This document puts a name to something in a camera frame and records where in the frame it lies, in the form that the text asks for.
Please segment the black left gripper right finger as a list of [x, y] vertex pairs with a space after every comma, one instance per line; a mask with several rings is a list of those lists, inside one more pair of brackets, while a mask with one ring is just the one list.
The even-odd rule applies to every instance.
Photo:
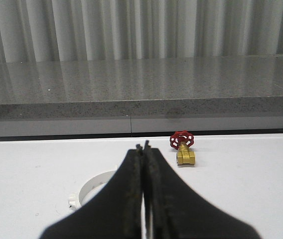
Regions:
[[147, 142], [143, 149], [149, 239], [258, 239], [257, 231], [193, 191]]

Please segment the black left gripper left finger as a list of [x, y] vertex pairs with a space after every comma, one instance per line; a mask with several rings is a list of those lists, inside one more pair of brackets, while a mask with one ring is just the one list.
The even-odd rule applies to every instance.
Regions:
[[43, 239], [140, 239], [142, 147], [130, 149], [109, 182], [89, 202], [49, 226]]

